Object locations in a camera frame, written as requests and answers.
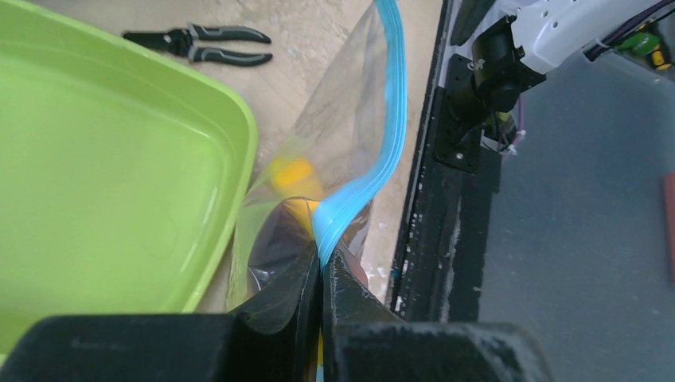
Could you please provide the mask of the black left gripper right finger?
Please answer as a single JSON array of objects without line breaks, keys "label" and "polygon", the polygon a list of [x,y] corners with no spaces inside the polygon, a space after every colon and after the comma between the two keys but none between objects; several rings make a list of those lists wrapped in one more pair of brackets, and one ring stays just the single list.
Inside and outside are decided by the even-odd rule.
[{"label": "black left gripper right finger", "polygon": [[344,248],[322,270],[324,381],[386,381],[391,371],[386,331],[401,320],[357,277],[362,271]]}]

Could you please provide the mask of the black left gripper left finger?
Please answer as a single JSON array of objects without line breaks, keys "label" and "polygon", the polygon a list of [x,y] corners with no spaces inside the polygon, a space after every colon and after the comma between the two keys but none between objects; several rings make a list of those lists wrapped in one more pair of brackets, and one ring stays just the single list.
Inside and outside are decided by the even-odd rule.
[{"label": "black left gripper left finger", "polygon": [[315,381],[320,326],[315,242],[232,313],[233,381]]}]

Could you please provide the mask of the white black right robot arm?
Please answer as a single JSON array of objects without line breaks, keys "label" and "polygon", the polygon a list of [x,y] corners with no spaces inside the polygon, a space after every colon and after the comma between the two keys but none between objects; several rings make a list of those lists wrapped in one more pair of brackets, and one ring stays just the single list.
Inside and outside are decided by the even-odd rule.
[{"label": "white black right robot arm", "polygon": [[479,124],[491,112],[510,111],[521,93],[546,79],[586,44],[623,30],[667,6],[667,1],[536,1],[505,15],[480,34],[491,1],[465,1],[451,31],[451,44],[471,41],[470,76],[447,97],[456,121]]}]

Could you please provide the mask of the clear zip top bag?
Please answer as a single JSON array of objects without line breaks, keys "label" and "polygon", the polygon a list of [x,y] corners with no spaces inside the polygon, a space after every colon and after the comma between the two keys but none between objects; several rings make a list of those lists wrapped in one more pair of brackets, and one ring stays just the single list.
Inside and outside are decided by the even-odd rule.
[{"label": "clear zip top bag", "polygon": [[[258,293],[315,242],[327,263],[335,248],[360,259],[370,205],[392,176],[408,117],[404,29],[394,1],[373,1],[323,74],[295,124],[263,143],[262,169],[236,219],[225,307]],[[306,157],[326,197],[310,234],[273,190],[277,157]]]}]

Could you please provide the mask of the yellow fake lemon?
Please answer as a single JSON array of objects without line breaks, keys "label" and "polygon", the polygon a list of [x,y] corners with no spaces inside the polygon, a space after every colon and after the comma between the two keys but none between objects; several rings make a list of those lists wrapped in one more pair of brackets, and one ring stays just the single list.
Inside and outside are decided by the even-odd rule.
[{"label": "yellow fake lemon", "polygon": [[270,182],[274,191],[299,223],[310,233],[312,216],[326,191],[315,167],[303,156],[277,157],[270,162]]}]

